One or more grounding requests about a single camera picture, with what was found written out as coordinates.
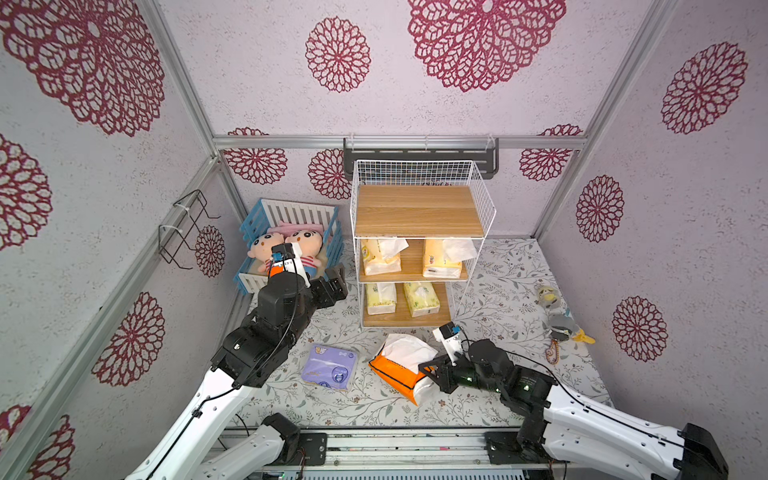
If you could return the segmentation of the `purple tissue pack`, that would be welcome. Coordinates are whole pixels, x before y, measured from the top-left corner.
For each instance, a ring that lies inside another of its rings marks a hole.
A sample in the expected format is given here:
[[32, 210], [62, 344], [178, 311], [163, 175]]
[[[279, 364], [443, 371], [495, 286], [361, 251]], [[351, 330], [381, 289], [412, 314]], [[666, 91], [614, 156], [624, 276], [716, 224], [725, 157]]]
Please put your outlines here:
[[358, 353], [354, 350], [311, 344], [301, 379], [329, 389], [347, 390], [357, 364]]

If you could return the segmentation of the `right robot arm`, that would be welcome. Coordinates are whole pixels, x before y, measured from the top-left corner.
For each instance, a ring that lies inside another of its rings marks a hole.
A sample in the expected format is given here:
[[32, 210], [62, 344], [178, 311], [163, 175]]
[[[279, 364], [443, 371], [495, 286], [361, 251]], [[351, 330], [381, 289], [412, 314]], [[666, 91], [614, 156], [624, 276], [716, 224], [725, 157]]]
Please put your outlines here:
[[488, 339], [420, 364], [444, 393], [460, 386], [496, 393], [522, 417], [511, 442], [525, 460], [575, 463], [620, 479], [726, 479], [730, 469], [713, 435], [646, 421], [588, 398], [552, 372], [515, 363]]

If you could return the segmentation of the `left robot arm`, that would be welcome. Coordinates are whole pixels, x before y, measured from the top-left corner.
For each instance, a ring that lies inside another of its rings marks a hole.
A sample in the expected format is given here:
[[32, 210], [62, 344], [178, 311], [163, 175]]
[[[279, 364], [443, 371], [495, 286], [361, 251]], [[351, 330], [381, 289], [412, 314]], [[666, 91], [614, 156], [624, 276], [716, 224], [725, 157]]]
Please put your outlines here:
[[237, 444], [206, 456], [231, 419], [287, 359], [313, 314], [348, 295], [338, 264], [315, 280], [285, 271], [269, 278], [256, 308], [230, 332], [211, 360], [192, 400], [132, 479], [245, 479], [299, 451], [299, 427], [271, 414]]

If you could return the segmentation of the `orange tissue pack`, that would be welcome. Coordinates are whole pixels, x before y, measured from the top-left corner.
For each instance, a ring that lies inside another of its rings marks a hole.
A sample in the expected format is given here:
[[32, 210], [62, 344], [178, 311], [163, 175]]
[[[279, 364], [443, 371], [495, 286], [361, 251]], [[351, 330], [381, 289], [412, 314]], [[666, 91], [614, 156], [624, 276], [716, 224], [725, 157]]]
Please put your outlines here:
[[390, 334], [368, 365], [385, 383], [419, 406], [437, 389], [419, 366], [431, 362], [437, 355], [435, 348], [415, 336]]

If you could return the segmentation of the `yellow tissue pack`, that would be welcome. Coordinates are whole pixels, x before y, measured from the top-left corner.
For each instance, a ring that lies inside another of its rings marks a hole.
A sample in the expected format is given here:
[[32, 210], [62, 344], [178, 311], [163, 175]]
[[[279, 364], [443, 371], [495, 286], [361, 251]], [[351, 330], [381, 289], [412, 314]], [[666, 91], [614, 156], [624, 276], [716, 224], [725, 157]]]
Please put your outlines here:
[[371, 276], [400, 272], [400, 254], [408, 247], [408, 241], [402, 238], [364, 239], [361, 242], [364, 273]]
[[477, 257], [471, 239], [426, 239], [423, 250], [425, 278], [458, 280], [464, 263]]

